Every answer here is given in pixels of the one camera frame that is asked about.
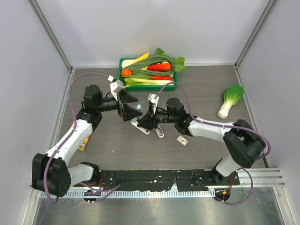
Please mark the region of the white stapler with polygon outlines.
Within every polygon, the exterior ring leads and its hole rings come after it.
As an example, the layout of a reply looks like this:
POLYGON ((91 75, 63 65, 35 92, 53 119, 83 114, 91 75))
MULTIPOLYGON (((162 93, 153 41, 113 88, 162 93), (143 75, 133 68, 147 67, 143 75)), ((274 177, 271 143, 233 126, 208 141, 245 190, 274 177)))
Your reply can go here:
POLYGON ((165 136, 163 130, 161 129, 161 127, 158 125, 157 128, 155 129, 157 135, 159 138, 163 138, 165 136))

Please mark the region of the small staple box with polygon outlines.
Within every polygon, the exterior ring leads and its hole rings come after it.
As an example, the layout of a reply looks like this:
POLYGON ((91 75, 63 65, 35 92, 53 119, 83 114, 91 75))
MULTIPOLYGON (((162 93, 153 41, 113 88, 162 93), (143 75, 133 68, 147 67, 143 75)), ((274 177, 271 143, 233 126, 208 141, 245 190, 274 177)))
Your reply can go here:
POLYGON ((182 144, 183 146, 186 146, 188 144, 188 140, 185 139, 183 136, 179 135, 176 139, 176 141, 178 141, 180 144, 182 144))

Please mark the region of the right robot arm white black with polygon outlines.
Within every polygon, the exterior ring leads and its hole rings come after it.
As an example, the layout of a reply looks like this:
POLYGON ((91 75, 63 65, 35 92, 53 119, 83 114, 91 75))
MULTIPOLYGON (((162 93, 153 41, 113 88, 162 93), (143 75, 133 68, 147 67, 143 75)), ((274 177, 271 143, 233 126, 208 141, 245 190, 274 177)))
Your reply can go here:
POLYGON ((200 117, 194 119, 178 98, 168 99, 166 109, 158 107, 157 101, 158 97, 151 95, 148 111, 142 118, 132 122, 132 125, 145 134, 155 129, 159 136, 163 136, 159 125, 172 123, 182 135, 205 137, 224 143, 229 154, 211 170, 212 181, 217 185, 223 185, 241 167, 251 168, 266 147, 265 141, 244 120, 222 124, 200 117))

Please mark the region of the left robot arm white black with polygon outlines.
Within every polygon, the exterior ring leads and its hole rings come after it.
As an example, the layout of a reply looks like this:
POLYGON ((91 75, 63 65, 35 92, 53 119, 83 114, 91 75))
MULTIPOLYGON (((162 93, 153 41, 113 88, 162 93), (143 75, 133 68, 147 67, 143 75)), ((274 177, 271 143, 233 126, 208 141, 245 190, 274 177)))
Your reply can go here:
POLYGON ((100 124, 102 113, 116 110, 124 121, 142 115, 142 112, 130 106, 138 102, 123 89, 122 82, 110 84, 112 97, 104 97, 97 85, 85 88, 82 107, 71 128, 45 154, 36 154, 32 161, 32 184, 35 190, 43 191, 56 197, 63 197, 69 188, 80 182, 95 187, 100 181, 98 165, 83 162, 69 168, 68 164, 83 141, 100 124))

